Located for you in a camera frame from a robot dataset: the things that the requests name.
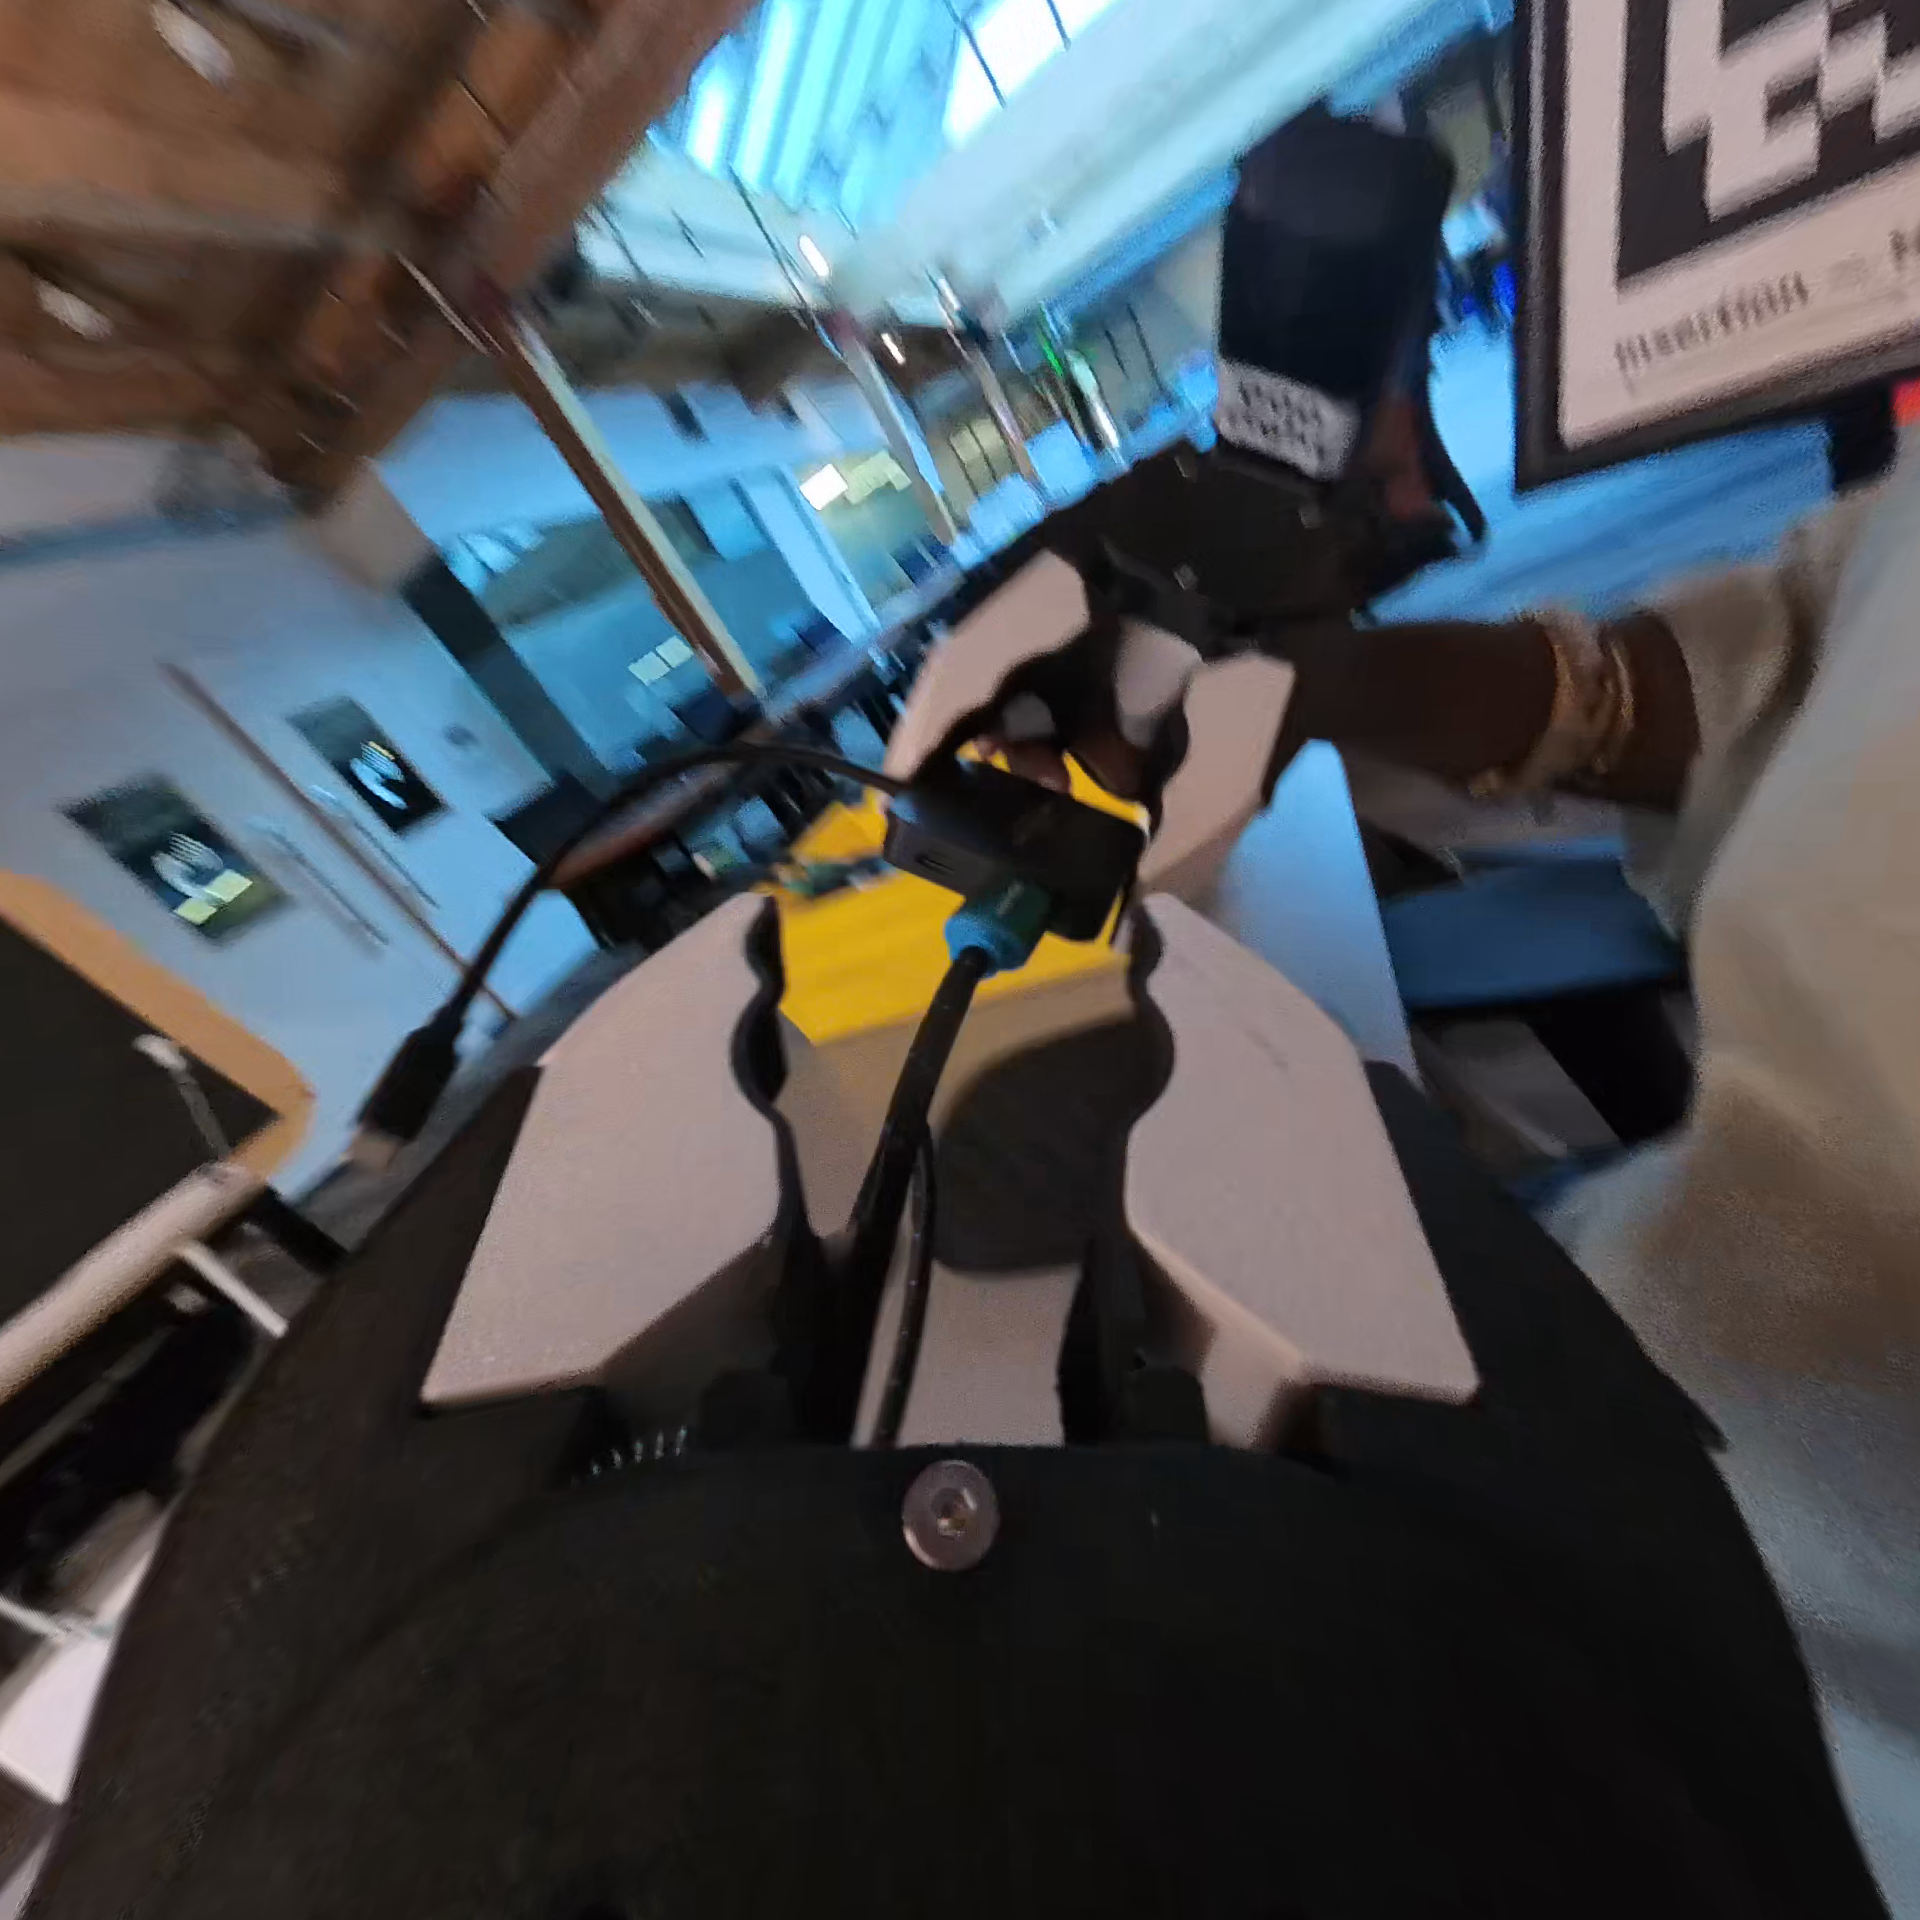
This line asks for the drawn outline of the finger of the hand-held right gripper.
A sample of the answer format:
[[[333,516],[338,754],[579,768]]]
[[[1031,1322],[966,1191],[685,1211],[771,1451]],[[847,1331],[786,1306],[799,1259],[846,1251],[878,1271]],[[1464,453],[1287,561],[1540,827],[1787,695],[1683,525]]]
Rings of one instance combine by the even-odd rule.
[[[1116,666],[1116,615],[1075,564],[1040,554],[925,649],[885,776],[911,784],[976,752],[1031,784],[1070,786],[1072,751],[1114,732]]]
[[[1264,810],[1296,672],[1264,655],[1200,659],[1142,621],[1119,627],[1119,735],[1148,815],[1136,895],[1202,897]]]

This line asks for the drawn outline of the person's right hand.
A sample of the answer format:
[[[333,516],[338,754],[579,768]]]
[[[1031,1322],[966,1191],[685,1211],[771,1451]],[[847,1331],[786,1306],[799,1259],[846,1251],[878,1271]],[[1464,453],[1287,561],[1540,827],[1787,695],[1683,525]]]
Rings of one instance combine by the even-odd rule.
[[[1282,741],[1469,784],[1518,768],[1552,716],[1552,643],[1533,621],[1287,629]]]

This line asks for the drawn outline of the black square adapter hub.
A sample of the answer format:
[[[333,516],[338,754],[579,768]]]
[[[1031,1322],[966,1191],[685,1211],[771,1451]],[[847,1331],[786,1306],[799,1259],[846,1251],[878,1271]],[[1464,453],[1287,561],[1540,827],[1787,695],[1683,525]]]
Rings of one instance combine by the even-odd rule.
[[[559,834],[498,911],[455,984],[387,1061],[351,1122],[347,1161],[383,1168],[424,1132],[460,1068],[474,1004],[542,895],[562,888],[564,866],[627,819],[639,842],[668,836],[715,810],[739,778],[815,776],[886,802],[883,859],[962,903],[1003,881],[1038,885],[1052,913],[1042,938],[1090,945],[1134,888],[1146,831],[1101,808],[1038,786],[982,759],[956,759],[931,779],[903,784],[874,765],[794,738],[739,737],[644,765]]]

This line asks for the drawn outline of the yellow plastic bin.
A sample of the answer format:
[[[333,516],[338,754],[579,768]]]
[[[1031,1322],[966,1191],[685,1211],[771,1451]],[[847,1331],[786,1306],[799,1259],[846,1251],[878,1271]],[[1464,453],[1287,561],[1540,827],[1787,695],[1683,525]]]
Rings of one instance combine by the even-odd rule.
[[[783,957],[783,1018],[814,1044],[914,1026],[946,969],[946,921],[958,899],[927,881],[885,872],[822,897],[799,877],[820,866],[874,864],[885,810],[878,797],[830,805],[806,827],[775,901]]]

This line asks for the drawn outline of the black office chair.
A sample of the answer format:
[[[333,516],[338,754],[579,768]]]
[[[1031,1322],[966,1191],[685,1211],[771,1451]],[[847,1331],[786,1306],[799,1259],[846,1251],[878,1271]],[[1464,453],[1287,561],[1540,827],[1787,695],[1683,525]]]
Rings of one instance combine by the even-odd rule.
[[[1608,856],[1498,861],[1388,899],[1383,943],[1408,1018],[1511,1021],[1621,1145],[1674,1132],[1694,1066],[1668,1019],[1691,999],[1684,946]]]

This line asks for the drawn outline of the black sign wave icon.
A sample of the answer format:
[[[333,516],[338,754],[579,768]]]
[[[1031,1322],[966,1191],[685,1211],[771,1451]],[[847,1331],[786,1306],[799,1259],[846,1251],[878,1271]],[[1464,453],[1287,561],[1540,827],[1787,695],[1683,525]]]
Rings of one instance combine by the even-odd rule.
[[[174,923],[211,945],[226,945],[287,905],[277,881],[162,776],[99,789],[59,811]]]

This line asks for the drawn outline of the black quilted mat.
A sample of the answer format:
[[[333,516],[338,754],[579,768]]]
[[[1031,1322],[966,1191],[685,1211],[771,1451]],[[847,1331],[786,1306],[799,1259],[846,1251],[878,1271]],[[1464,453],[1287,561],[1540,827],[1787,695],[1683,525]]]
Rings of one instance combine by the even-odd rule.
[[[936,1265],[973,1280],[1078,1274],[1118,1228],[1127,1145],[1168,1073],[1168,1042],[1134,1019],[1023,1048],[970,1081],[934,1148]]]

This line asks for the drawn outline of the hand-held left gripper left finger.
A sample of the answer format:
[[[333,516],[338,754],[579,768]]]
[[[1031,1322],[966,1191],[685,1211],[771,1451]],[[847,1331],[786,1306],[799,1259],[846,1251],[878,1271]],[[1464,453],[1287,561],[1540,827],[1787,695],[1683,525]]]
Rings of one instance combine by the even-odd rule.
[[[595,1387],[627,1420],[685,1420],[767,1362],[773,1291],[808,1243],[778,1109],[780,932],[773,899],[723,903],[538,1061],[424,1405]]]

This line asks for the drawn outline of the black panel wooden edge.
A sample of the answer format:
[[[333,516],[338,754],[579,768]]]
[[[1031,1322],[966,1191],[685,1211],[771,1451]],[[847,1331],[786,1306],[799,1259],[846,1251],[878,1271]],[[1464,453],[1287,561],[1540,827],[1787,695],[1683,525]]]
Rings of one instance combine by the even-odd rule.
[[[304,1143],[299,1069],[52,882],[4,874],[4,1393],[236,1221]]]

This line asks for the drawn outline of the black sign phone icon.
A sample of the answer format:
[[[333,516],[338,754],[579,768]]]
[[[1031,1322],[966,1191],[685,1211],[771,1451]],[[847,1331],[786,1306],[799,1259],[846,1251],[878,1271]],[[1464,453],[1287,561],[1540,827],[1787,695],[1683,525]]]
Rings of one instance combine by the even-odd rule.
[[[389,832],[413,832],[445,811],[442,794],[356,700],[301,707],[290,727]]]

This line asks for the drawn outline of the black HDMI cable green plug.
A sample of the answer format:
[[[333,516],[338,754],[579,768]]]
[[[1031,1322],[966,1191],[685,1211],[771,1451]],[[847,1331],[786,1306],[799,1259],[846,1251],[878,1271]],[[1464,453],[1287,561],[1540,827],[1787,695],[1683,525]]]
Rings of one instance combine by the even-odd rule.
[[[918,1373],[936,1229],[936,1152],[931,1111],[979,988],[1023,969],[1048,923],[1048,897],[1028,881],[1003,881],[965,899],[943,925],[949,967],[903,1056],[878,1140],[855,1194],[836,1275],[847,1300],[874,1322],[907,1228],[904,1277],[893,1347],[880,1379],[870,1447],[892,1449]]]

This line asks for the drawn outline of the large black white marker board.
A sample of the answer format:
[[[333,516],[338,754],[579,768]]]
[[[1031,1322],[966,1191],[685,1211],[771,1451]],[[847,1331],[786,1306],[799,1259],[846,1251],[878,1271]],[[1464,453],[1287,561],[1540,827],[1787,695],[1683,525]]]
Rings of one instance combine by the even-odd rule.
[[[1918,7],[1515,4],[1515,490],[1915,376]]]

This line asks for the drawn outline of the person's right forearm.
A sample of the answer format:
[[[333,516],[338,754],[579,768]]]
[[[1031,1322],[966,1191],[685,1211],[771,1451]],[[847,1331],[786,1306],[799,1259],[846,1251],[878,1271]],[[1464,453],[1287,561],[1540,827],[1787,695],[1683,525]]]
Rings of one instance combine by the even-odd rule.
[[[1887,562],[1915,559],[1915,468],[1843,493],[1764,561],[1703,572],[1645,608],[1522,620],[1552,643],[1552,716],[1507,796],[1576,794],[1684,815],[1747,789],[1840,659]]]

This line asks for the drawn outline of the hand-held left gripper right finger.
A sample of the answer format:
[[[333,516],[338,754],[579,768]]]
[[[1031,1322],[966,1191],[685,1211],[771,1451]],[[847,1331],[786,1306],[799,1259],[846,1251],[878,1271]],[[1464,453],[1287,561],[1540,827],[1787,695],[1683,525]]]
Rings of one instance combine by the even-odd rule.
[[[1482,1387],[1352,1041],[1172,897],[1131,917],[1072,1297],[1075,1445],[1285,1449]]]

